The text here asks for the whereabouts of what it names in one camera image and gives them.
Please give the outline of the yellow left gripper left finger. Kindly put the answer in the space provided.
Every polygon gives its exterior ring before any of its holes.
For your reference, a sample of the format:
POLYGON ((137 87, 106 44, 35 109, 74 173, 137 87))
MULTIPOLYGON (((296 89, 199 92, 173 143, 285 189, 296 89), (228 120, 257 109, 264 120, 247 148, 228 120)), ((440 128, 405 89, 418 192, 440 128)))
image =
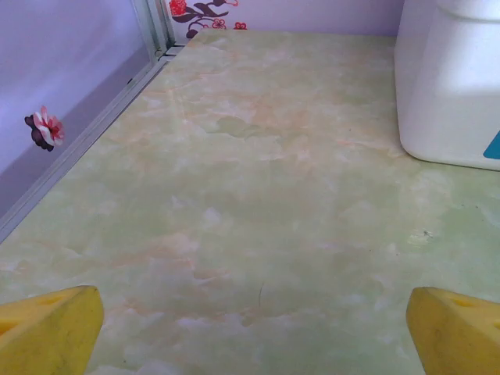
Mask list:
POLYGON ((84 375, 104 320, 83 285, 0 305, 0 375, 84 375))

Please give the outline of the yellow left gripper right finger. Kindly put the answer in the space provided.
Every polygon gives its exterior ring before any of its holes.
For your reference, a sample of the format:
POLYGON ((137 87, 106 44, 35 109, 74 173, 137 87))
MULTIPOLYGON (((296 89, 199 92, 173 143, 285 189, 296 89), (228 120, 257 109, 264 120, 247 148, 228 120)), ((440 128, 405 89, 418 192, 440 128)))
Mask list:
POLYGON ((500 303, 416 287, 405 319, 426 375, 500 375, 500 303))

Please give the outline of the white storage box blue lid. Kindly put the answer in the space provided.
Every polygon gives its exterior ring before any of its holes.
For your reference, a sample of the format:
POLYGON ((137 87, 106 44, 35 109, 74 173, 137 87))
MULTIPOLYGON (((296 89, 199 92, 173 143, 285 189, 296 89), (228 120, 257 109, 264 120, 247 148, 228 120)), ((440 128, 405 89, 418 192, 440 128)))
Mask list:
POLYGON ((402 147, 500 171, 500 0, 405 0, 394 62, 402 147))

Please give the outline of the aluminium side rail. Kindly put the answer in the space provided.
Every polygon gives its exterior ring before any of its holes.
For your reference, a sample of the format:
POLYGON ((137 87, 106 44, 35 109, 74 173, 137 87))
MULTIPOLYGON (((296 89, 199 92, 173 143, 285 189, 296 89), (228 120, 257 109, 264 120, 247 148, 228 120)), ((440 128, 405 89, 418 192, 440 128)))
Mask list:
POLYGON ((41 171, 38 179, 21 180, 13 176, 13 169, 0 175, 0 205, 7 202, 6 196, 13 195, 15 202, 5 211, 0 209, 0 243, 22 222, 24 217, 43 199, 50 189, 63 178, 85 152, 100 138, 113 124, 120 114, 133 100, 147 87, 161 69, 168 64, 182 50, 181 45, 169 48, 158 61, 150 67, 145 67, 139 74, 129 81, 129 84, 93 119, 85 113, 86 108, 94 108, 96 101, 85 99, 82 105, 70 113, 70 118, 84 121, 87 126, 83 130, 75 130, 72 141, 56 151, 57 156, 51 164, 37 162, 41 171))

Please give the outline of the aluminium corner post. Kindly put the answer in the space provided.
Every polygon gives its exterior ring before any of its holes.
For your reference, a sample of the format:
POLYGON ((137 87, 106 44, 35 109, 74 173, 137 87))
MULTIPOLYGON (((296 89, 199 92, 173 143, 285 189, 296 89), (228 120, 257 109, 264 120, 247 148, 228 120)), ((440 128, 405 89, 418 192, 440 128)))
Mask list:
POLYGON ((150 59, 171 61, 177 52, 166 0, 131 1, 150 59))

